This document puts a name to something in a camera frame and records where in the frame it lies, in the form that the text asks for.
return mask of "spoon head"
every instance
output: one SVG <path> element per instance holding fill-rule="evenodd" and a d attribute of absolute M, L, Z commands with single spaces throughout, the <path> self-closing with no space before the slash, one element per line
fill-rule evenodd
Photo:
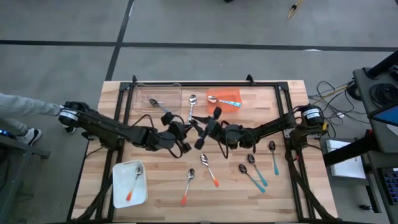
<path fill-rule="evenodd" d="M 206 156 L 206 155 L 201 154 L 201 155 L 200 155 L 200 160 L 201 160 L 201 163 L 207 165 L 207 156 Z"/>
<path fill-rule="evenodd" d="M 194 169 L 189 169 L 188 170 L 188 175 L 187 175 L 187 177 L 188 177 L 188 179 L 189 180 L 192 180 L 193 178 L 194 178 L 194 176 L 195 176 L 195 170 Z"/>
<path fill-rule="evenodd" d="M 155 100 L 155 99 L 149 99 L 149 103 L 152 105 L 152 106 L 159 106 L 159 103 Z"/>
<path fill-rule="evenodd" d="M 275 148 L 276 148 L 275 142 L 274 141 L 270 141 L 268 147 L 269 147 L 269 150 L 274 152 Z"/>
<path fill-rule="evenodd" d="M 141 175 L 141 174 L 142 174 L 142 166 L 137 166 L 136 175 Z"/>
<path fill-rule="evenodd" d="M 195 105 L 197 103 L 197 96 L 192 94 L 191 97 L 189 98 L 189 103 L 191 105 Z"/>
<path fill-rule="evenodd" d="M 254 164 L 254 156 L 252 154 L 248 155 L 248 161 L 250 164 Z"/>
<path fill-rule="evenodd" d="M 210 103 L 217 103 L 217 97 L 215 97 L 215 96 L 207 96 L 207 100 Z"/>
<path fill-rule="evenodd" d="M 248 172 L 246 166 L 244 166 L 243 164 L 239 164 L 239 170 L 241 171 L 242 174 L 247 174 Z"/>

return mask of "gray floor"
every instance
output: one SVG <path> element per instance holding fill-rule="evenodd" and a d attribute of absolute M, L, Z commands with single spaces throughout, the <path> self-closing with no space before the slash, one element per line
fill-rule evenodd
<path fill-rule="evenodd" d="M 229 43 L 397 47 L 398 6 L 393 0 L 304 1 L 286 21 L 294 1 L 136 0 L 125 42 Z M 0 40 L 116 41 L 127 0 L 0 1 Z M 113 47 L 0 45 L 0 91 L 55 103 L 85 101 L 96 107 Z M 352 70 L 371 67 L 389 52 L 308 52 L 294 50 L 216 50 L 122 48 L 113 80 L 305 80 L 315 94 L 321 80 L 348 82 Z M 364 111 L 352 100 L 356 110 Z M 334 105 L 349 109 L 344 96 Z M 365 117 L 354 115 L 366 121 Z M 68 136 L 55 118 L 24 120 L 44 131 L 38 147 L 52 151 L 35 160 L 24 190 L 34 198 L 18 203 L 12 222 L 66 219 L 87 142 Z M 361 137 L 368 124 L 344 118 L 341 138 Z M 362 182 L 331 180 L 340 218 L 387 223 L 385 212 L 358 210 L 369 203 Z"/>

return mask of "spoon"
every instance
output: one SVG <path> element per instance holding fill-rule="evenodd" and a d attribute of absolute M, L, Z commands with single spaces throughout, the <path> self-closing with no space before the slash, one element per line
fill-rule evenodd
<path fill-rule="evenodd" d="M 214 177 L 213 173 L 211 172 L 211 169 L 210 169 L 210 167 L 209 167 L 209 164 L 207 163 L 208 161 L 207 161 L 206 155 L 204 155 L 204 154 L 200 155 L 200 160 L 201 160 L 201 163 L 202 163 L 203 165 L 207 166 L 207 169 L 209 170 L 209 173 L 210 173 L 210 175 L 211 175 L 211 178 L 213 178 L 214 185 L 216 185 L 216 187 L 218 187 L 218 185 L 219 185 L 219 184 L 218 184 L 218 180 L 216 179 L 216 177 Z"/>
<path fill-rule="evenodd" d="M 257 171 L 257 173 L 259 174 L 259 176 L 260 176 L 260 179 L 261 179 L 261 182 L 262 182 L 262 184 L 264 184 L 264 186 L 268 186 L 268 183 L 266 182 L 266 180 L 263 178 L 263 176 L 260 174 L 260 171 L 259 171 L 259 169 L 257 169 L 257 166 L 254 164 L 254 156 L 252 155 L 252 154 L 249 154 L 248 155 L 248 161 L 249 161 L 249 163 L 250 164 L 252 164 L 253 166 L 254 166 L 254 168 L 256 168 L 256 171 Z"/>
<path fill-rule="evenodd" d="M 228 101 L 228 100 L 218 100 L 217 97 L 215 96 L 207 96 L 207 100 L 210 103 L 217 103 L 217 101 L 221 102 L 221 103 L 226 103 L 232 106 L 237 106 L 237 107 L 241 107 L 242 103 L 237 103 L 237 102 L 233 102 L 233 101 Z"/>
<path fill-rule="evenodd" d="M 187 188 L 185 189 L 185 194 L 182 197 L 181 200 L 181 205 L 185 205 L 185 203 L 187 202 L 187 193 L 188 193 L 188 188 L 189 188 L 189 183 L 191 182 L 191 180 L 195 177 L 195 170 L 194 169 L 189 169 L 188 170 L 188 183 L 187 183 Z"/>
<path fill-rule="evenodd" d="M 149 99 L 149 103 L 152 105 L 152 106 L 155 106 L 155 107 L 160 107 L 160 108 L 162 108 L 166 113 L 167 112 L 169 112 L 167 109 L 165 109 L 162 105 L 160 105 L 155 99 Z"/>
<path fill-rule="evenodd" d="M 191 104 L 191 110 L 189 111 L 189 117 L 188 117 L 189 121 L 192 119 L 193 105 L 195 105 L 196 103 L 197 103 L 197 96 L 192 94 L 191 97 L 189 98 L 189 104 Z"/>
<path fill-rule="evenodd" d="M 250 177 L 251 181 L 253 181 L 253 183 L 255 183 L 255 185 L 260 189 L 260 191 L 261 191 L 262 193 L 265 193 L 265 192 L 266 192 L 266 190 L 263 189 L 263 188 L 261 187 L 261 185 L 259 185 L 259 184 L 248 174 L 248 170 L 246 169 L 246 166 L 244 166 L 243 164 L 239 164 L 239 170 L 241 171 L 242 174 L 248 175 L 248 176 Z"/>
<path fill-rule="evenodd" d="M 140 165 L 137 166 L 136 169 L 136 178 L 134 179 L 134 183 L 131 186 L 130 192 L 126 197 L 127 201 L 130 201 L 131 197 L 132 197 L 132 191 L 134 190 L 134 187 L 136 186 L 136 182 L 137 182 L 137 178 L 142 174 L 142 167 Z"/>
<path fill-rule="evenodd" d="M 276 166 L 276 160 L 275 160 L 275 154 L 274 154 L 274 151 L 275 151 L 275 148 L 276 148 L 275 142 L 274 141 L 270 141 L 268 147 L 269 147 L 269 150 L 271 150 L 271 152 L 272 152 L 272 159 L 274 160 L 274 172 L 275 172 L 275 175 L 279 175 L 279 170 L 278 170 L 278 167 Z"/>

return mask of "wooden table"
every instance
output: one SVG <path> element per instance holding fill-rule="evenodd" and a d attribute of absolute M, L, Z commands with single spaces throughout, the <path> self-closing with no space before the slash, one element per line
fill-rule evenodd
<path fill-rule="evenodd" d="M 288 81 L 293 107 L 308 103 L 307 92 L 303 81 Z M 120 82 L 105 82 L 98 111 L 113 118 Z M 188 118 L 190 105 L 188 99 L 196 94 L 198 102 L 195 105 L 195 116 L 208 116 L 206 112 L 205 87 L 183 87 L 182 108 L 177 113 L 185 120 Z M 221 120 L 231 124 L 242 124 L 253 128 L 279 117 L 275 100 L 275 91 L 271 87 L 240 87 L 243 107 L 238 113 L 223 113 Z M 163 131 L 160 122 L 162 113 L 153 114 L 155 127 Z M 131 110 L 129 124 L 134 123 L 142 115 Z M 150 125 L 144 119 L 139 125 Z M 197 133 L 191 130 L 187 141 L 192 148 L 197 140 Z M 277 148 L 275 157 L 280 174 L 274 174 L 269 141 L 275 141 Z M 310 142 L 319 146 L 317 141 Z M 88 153 L 99 148 L 98 142 L 91 142 Z M 215 187 L 204 165 L 200 154 L 205 153 L 216 178 L 220 182 Z M 257 187 L 241 174 L 238 164 L 243 163 L 252 177 L 261 183 L 254 167 L 246 162 L 251 149 L 236 149 L 229 152 L 229 159 L 224 159 L 216 141 L 207 138 L 201 151 L 192 149 L 180 159 L 174 159 L 167 150 L 148 152 L 126 143 L 123 162 L 140 159 L 146 167 L 148 201 L 135 207 L 116 209 L 114 222 L 291 222 L 297 221 L 290 183 L 287 161 L 284 159 L 285 147 L 282 133 L 273 134 L 257 144 L 255 154 L 256 165 L 268 181 L 266 192 L 262 194 Z M 318 149 L 303 150 L 310 188 L 321 204 L 337 217 L 335 203 L 331 193 L 322 153 Z M 98 193 L 101 184 L 106 149 L 90 155 L 84 164 L 80 185 L 76 196 L 72 218 L 81 215 Z M 188 191 L 187 205 L 182 207 L 180 201 L 187 184 L 187 171 L 195 169 L 195 179 Z M 308 217 L 305 197 L 301 201 L 305 217 Z M 104 206 L 104 216 L 108 211 Z"/>

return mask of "white plate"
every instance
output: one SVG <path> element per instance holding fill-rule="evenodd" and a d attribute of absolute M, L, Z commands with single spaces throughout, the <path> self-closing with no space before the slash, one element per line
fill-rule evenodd
<path fill-rule="evenodd" d="M 126 200 L 136 179 L 137 166 L 142 166 L 142 174 L 132 191 L 130 201 Z M 144 164 L 140 160 L 123 162 L 113 167 L 113 205 L 115 208 L 125 208 L 144 203 L 148 198 L 147 178 Z"/>

